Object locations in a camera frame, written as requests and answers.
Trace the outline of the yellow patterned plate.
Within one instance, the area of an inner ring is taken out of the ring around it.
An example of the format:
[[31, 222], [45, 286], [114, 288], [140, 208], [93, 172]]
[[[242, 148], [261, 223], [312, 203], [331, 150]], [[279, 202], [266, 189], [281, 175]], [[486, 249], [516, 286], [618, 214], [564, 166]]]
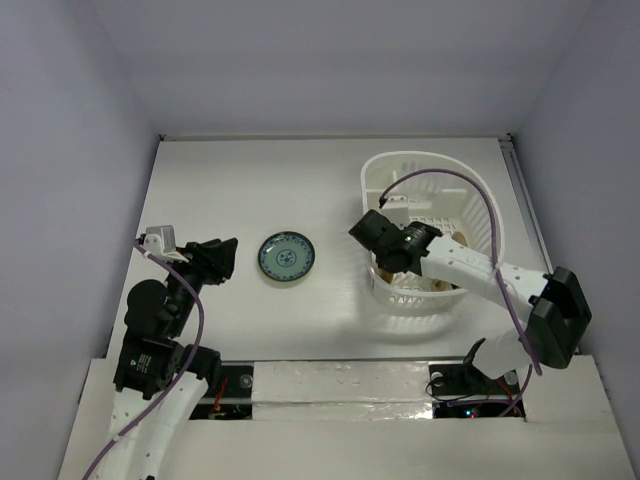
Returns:
[[402, 276], [402, 273], [394, 273], [384, 269], [379, 270], [380, 278], [387, 284], [393, 284], [398, 276]]

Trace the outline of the teal blue floral plate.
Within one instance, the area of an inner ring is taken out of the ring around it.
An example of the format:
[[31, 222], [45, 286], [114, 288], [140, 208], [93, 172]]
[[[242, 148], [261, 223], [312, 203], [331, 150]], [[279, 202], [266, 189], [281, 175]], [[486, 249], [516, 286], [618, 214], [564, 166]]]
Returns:
[[292, 283], [306, 277], [316, 260], [313, 243], [295, 231], [276, 232], [266, 238], [257, 253], [258, 267], [269, 280]]

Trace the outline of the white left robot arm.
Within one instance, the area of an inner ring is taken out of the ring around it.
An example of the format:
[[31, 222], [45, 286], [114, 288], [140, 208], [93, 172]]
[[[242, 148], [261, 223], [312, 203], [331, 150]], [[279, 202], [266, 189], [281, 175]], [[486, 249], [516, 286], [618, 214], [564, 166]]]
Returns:
[[202, 346], [200, 292], [229, 280], [238, 241], [176, 246], [165, 228], [134, 243], [163, 268], [164, 281], [137, 283], [126, 299], [126, 332], [116, 365], [109, 451], [95, 479], [158, 479], [198, 401], [221, 383], [218, 351]]

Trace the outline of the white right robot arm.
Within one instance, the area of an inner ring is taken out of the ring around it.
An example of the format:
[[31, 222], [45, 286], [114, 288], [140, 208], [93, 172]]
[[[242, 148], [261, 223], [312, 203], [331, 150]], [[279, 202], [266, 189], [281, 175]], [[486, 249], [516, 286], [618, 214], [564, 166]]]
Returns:
[[592, 319], [576, 274], [505, 263], [464, 246], [430, 225], [399, 228], [368, 211], [349, 231], [382, 270], [443, 280], [507, 310], [513, 328], [478, 340], [460, 368], [462, 384], [482, 392], [508, 371], [569, 366]]

